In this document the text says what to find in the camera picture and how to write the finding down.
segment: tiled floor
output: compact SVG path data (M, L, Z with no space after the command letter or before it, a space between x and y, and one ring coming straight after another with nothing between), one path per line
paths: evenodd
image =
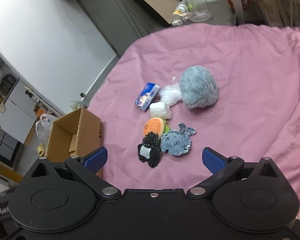
M25 146L25 150L21 157L17 172L21 175L25 175L34 161L39 157L37 147L43 142L45 149L47 149L48 140L42 140L37 137L36 134L30 140L28 146Z

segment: black stuffed toy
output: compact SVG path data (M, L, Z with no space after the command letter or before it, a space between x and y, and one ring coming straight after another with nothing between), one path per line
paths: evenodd
M158 141L158 134L149 132L138 145L139 160L143 163L148 162L151 168L154 168L159 163L160 157L160 142Z

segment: brown box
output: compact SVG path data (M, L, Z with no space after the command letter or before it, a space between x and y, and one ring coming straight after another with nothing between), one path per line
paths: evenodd
M83 157L102 146L102 123L84 107L56 119L45 156L63 162L71 155Z

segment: gray fluffy ball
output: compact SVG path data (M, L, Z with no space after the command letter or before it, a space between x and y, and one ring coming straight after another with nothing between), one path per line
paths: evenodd
M218 99L218 88L211 72L203 66L187 68L180 77L183 102L190 109L213 105Z

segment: blue tissue package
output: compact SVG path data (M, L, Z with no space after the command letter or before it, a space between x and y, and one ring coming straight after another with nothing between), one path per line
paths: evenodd
M141 110L146 111L148 106L151 104L152 99L159 91L160 87L154 83L147 83L145 88L142 90L134 104Z

